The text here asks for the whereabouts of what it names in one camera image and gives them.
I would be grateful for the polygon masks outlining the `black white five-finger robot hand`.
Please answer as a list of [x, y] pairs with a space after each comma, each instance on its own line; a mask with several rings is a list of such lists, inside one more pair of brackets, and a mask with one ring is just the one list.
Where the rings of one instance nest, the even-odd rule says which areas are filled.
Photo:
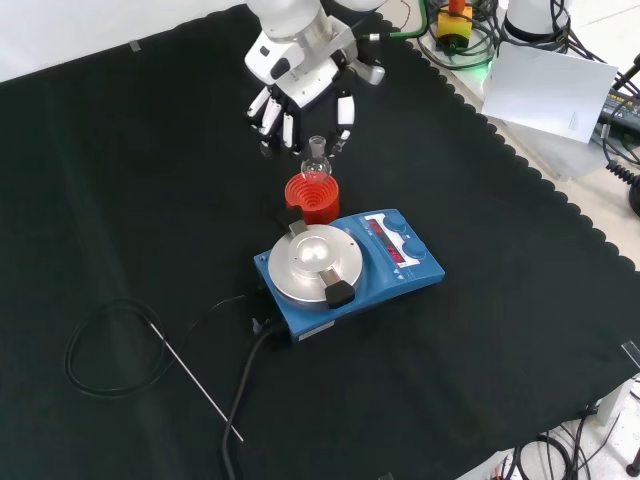
[[245, 116], [265, 150], [300, 151], [300, 114], [318, 100], [357, 59], [351, 31], [310, 42], [304, 37], [274, 40], [262, 32], [245, 56], [264, 87]]

